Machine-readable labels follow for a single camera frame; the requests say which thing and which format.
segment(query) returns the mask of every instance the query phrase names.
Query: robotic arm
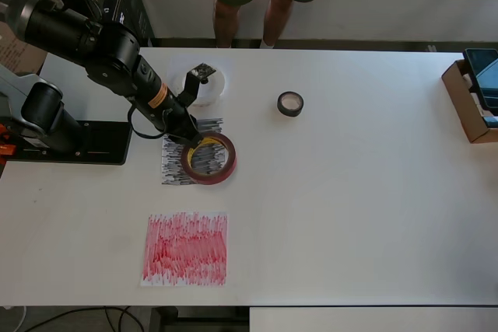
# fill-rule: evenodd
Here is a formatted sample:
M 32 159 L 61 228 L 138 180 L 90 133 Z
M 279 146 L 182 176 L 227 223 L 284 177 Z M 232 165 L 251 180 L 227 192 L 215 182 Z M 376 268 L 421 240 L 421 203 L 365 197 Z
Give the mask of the robotic arm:
M 159 138 L 168 135 L 179 144 L 191 147 L 200 144 L 202 136 L 187 108 L 196 99 L 199 84 L 206 83 L 214 69 L 205 64 L 192 69 L 187 73 L 184 91 L 175 96 L 139 54 L 135 36 L 121 24 L 94 22 L 71 9 L 58 9 L 51 0 L 0 2 L 0 12 L 20 40 L 83 66 L 90 79 L 132 104 L 128 122 L 131 123 L 133 111 L 138 109 L 160 132 L 155 136 L 137 133 L 139 136 Z M 61 95 L 52 92 L 56 90 L 50 85 L 38 86 L 34 91 L 33 95 L 43 97 L 44 103 L 31 100 L 30 110 L 17 110 L 19 118 L 12 114 L 12 119 L 22 127 L 32 123 L 31 118 L 43 117 L 47 109 L 50 113 L 63 109 L 58 107 Z

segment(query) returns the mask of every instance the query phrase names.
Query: floor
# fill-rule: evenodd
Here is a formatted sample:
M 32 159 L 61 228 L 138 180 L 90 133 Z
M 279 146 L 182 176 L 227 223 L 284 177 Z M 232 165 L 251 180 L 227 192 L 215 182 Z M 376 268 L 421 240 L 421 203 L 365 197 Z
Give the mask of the floor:
M 19 332 L 25 331 L 27 328 L 34 326 L 37 323 L 45 321 L 52 318 L 60 313 L 72 309 L 80 309 L 80 307 L 67 307 L 67 306 L 39 306 L 39 307 L 28 307 L 26 312 L 26 319 L 23 325 L 19 329 Z M 135 315 L 140 322 L 143 324 L 145 331 L 149 330 L 149 320 L 150 320 L 150 307 L 131 307 L 129 309 L 130 313 Z M 119 320 L 120 312 L 109 311 L 109 316 L 111 322 L 117 326 Z M 23 315 L 22 307 L 15 307 L 10 310 L 6 310 L 0 307 L 0 332 L 13 332 L 21 316 Z M 139 332 L 140 329 L 137 324 L 135 324 L 130 318 L 125 317 L 122 324 L 123 332 Z M 103 310 L 98 311 L 86 311 L 81 313 L 73 313 L 67 316 L 63 316 L 59 320 L 50 322 L 42 327 L 36 329 L 37 332 L 112 332 L 110 328 L 105 313 Z
M 30 306 L 19 329 L 23 332 L 37 323 L 60 313 L 81 307 Z M 145 332 L 248 332 L 249 309 L 234 307 L 136 307 L 128 310 L 136 316 Z M 117 330 L 121 312 L 110 310 L 110 321 Z M 23 315 L 22 307 L 6 310 L 0 307 L 0 332 L 13 332 Z M 37 332 L 112 332 L 103 310 L 72 313 L 36 329 Z M 129 317 L 122 323 L 122 332 L 139 332 Z

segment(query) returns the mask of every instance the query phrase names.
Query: red scribbles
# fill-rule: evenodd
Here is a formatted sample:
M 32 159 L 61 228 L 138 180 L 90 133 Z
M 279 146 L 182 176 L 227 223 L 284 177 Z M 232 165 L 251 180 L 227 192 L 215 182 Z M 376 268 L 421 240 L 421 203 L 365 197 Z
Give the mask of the red scribbles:
M 142 285 L 224 285 L 225 213 L 151 215 Z

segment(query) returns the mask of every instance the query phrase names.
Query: tape roll core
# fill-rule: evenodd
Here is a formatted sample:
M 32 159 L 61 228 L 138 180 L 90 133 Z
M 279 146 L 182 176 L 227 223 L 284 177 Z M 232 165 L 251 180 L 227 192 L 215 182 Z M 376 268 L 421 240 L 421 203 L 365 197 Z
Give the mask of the tape roll core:
M 237 165 L 235 147 L 233 146 L 231 140 L 229 140 L 223 134 L 219 134 L 217 132 L 208 132 L 203 135 L 204 138 L 202 139 L 201 144 L 199 144 L 197 148 L 193 149 L 192 147 L 189 146 L 184 147 L 184 150 L 182 151 L 180 158 L 181 165 L 185 173 L 191 179 L 193 179 L 193 181 L 199 184 L 212 185 L 212 184 L 221 183 L 233 173 L 233 171 L 235 170 L 235 166 Z M 224 147 L 224 149 L 226 149 L 228 157 L 225 162 L 225 165 L 220 170 L 218 170 L 213 174 L 197 173 L 192 168 L 192 157 L 194 156 L 195 151 L 199 149 L 199 147 L 209 144 L 219 144 L 222 147 Z

